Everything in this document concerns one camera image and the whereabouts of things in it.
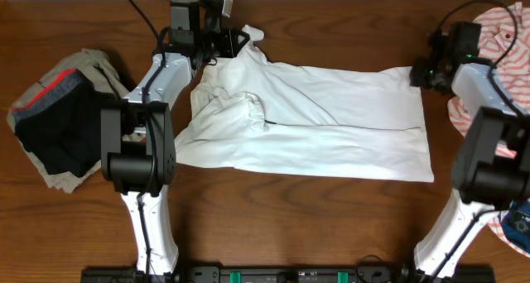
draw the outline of white cloth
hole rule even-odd
[[[246,26],[244,31],[262,35]],[[267,62],[249,42],[191,92],[179,163],[257,172],[434,180],[409,68],[359,73]]]

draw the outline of brown table surface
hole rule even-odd
[[[428,32],[463,1],[236,0],[229,24],[263,29],[258,45],[271,61],[380,71],[425,55]],[[157,29],[169,24],[166,2],[139,4]],[[471,7],[454,19],[487,8]],[[81,48],[108,52],[137,84],[154,45],[126,0],[8,1],[0,13],[0,120],[27,87]],[[190,120],[189,92],[173,110],[177,131]],[[433,184],[177,166],[169,207],[181,261],[333,266],[367,254],[409,257],[451,191],[462,138],[449,122],[448,99],[423,94]],[[48,189],[5,122],[0,135],[0,281],[75,282],[87,266],[134,264],[128,211],[100,172],[73,194]],[[487,228],[461,261],[490,263],[502,283],[530,277],[528,259]]]

